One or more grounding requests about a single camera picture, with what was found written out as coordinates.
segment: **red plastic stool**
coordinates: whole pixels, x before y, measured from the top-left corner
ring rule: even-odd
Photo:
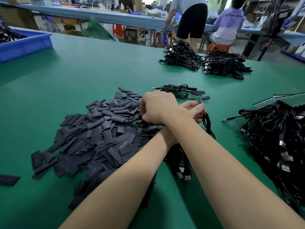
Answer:
[[[155,39],[155,43],[154,43],[153,47],[157,47],[157,40],[158,40],[158,37],[161,35],[161,33],[162,32],[159,32],[159,31],[156,33],[156,39]],[[169,44],[169,46],[170,46],[173,41],[173,35],[169,32],[168,37],[170,38],[170,44]]]
[[[211,45],[209,46],[209,48],[207,49],[208,51],[215,51],[216,49],[214,48],[214,46],[216,46],[219,50],[224,50],[225,52],[229,52],[230,49],[230,45],[229,46],[224,46],[224,45],[220,45],[220,44],[215,44],[215,43],[211,43]]]
[[[112,34],[117,34],[119,37],[124,37],[125,26],[119,24],[112,24]]]

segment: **bundle of black cables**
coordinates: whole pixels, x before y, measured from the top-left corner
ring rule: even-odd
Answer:
[[[227,53],[215,47],[215,51],[209,51],[205,56],[203,72],[218,76],[231,76],[235,79],[244,79],[243,72],[251,72],[236,54]]]
[[[160,88],[154,88],[154,89],[161,89],[164,92],[171,92],[173,93],[176,98],[181,99],[187,99],[181,97],[183,93],[180,92],[190,92],[194,95],[196,95],[196,99],[198,104],[202,103],[202,100],[209,100],[209,96],[204,96],[204,98],[201,97],[201,94],[205,94],[205,91],[198,91],[197,88],[191,88],[187,84],[182,84],[179,86],[175,86],[172,84],[163,85]],[[214,139],[215,135],[211,130],[211,121],[208,113],[205,111],[203,112],[203,129]],[[164,158],[164,161],[169,165],[170,170],[173,174],[176,174],[178,178],[184,178],[185,181],[190,181],[192,178],[192,171],[189,167],[189,159],[187,158],[184,150],[182,149],[180,144],[174,145],[171,147],[169,152],[167,153],[166,157]]]
[[[203,56],[198,55],[189,45],[188,42],[174,39],[172,45],[164,49],[165,62],[168,65],[184,66],[191,70],[198,70],[203,64]]]
[[[27,37],[12,31],[5,22],[0,24],[0,43],[11,42],[22,38]]]
[[[252,157],[274,182],[281,198],[304,217],[305,107],[292,108],[277,101],[238,113],[248,119],[241,131],[248,139]]]

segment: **gradient purple and white shirt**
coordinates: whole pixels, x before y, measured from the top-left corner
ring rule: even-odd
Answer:
[[[240,9],[229,8],[224,10],[216,19],[214,26],[217,31],[211,35],[212,42],[224,46],[231,45],[237,31],[242,28],[244,22],[244,12]]]

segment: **green table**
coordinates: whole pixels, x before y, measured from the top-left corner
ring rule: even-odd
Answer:
[[[158,63],[163,51],[97,39],[53,34],[47,49],[0,65],[0,173],[21,176],[14,187],[0,186],[0,228],[57,228],[69,216],[73,188],[84,178],[58,178],[51,169],[33,180],[30,154],[52,145],[67,114],[87,113],[85,105],[113,98],[123,86],[139,94],[163,84],[188,84],[205,90],[217,141],[266,186],[273,183],[245,152],[240,122],[222,123],[239,109],[273,94],[304,92],[303,67],[246,61],[245,79],[215,77]],[[176,180],[162,163],[149,207],[130,228],[221,228],[195,177]]]

